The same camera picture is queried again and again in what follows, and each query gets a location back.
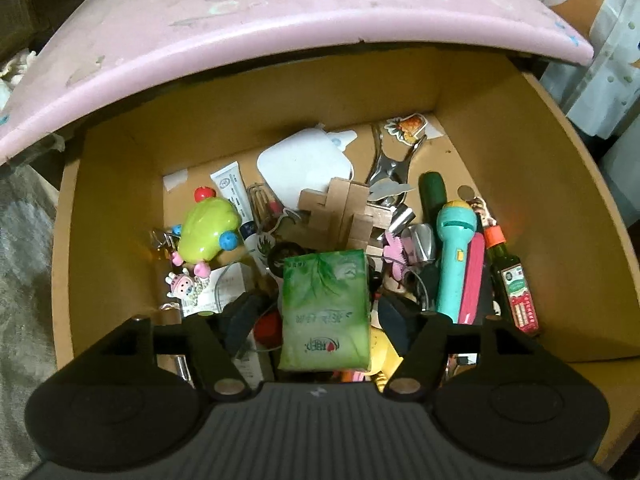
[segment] bottle label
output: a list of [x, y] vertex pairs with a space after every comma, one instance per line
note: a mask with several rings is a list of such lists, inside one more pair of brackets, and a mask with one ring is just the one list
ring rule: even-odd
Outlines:
[[531, 293], [520, 264], [501, 272], [504, 288], [511, 306], [511, 313], [516, 326], [523, 332], [534, 334], [540, 328], [538, 316], [533, 308]]

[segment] ribbed black surface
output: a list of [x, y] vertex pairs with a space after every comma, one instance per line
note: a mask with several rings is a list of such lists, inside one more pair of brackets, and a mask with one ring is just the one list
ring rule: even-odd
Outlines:
[[30, 480], [490, 480], [593, 479], [585, 463], [521, 473], [457, 450], [418, 405], [386, 400], [370, 383], [266, 384], [252, 400], [223, 405], [199, 434], [161, 461], [92, 474], [46, 463]]

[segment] red ball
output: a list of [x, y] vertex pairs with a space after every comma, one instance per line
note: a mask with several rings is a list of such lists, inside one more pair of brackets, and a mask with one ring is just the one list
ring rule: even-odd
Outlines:
[[258, 318], [254, 325], [254, 338], [267, 348], [276, 348], [282, 344], [282, 318], [277, 310]]
[[193, 193], [193, 197], [196, 202], [202, 202], [206, 198], [211, 198], [216, 195], [216, 191], [212, 187], [201, 186]]

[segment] drawer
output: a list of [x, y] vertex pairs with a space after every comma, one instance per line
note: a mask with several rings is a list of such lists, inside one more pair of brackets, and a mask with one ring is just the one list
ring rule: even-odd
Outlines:
[[[532, 76], [500, 52], [437, 45], [279, 61], [187, 78], [85, 122], [54, 234], [59, 366], [127, 317], [158, 310], [149, 231], [181, 222], [209, 173], [238, 160], [248, 186], [265, 147], [323, 123], [356, 130], [346, 155], [362, 181], [370, 122], [418, 110], [445, 136], [421, 147], [410, 183], [435, 170], [450, 200], [462, 184], [487, 200], [526, 265], [540, 342], [569, 362], [640, 355], [630, 241], [596, 165]], [[399, 143], [384, 147], [401, 156]], [[166, 192], [162, 176], [184, 168], [187, 182]], [[407, 202], [420, 211], [417, 191]]]

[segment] tissue packet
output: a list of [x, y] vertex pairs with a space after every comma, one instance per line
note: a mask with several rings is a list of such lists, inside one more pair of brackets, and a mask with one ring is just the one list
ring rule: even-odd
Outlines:
[[367, 369], [367, 276], [363, 250], [284, 261], [281, 370]]

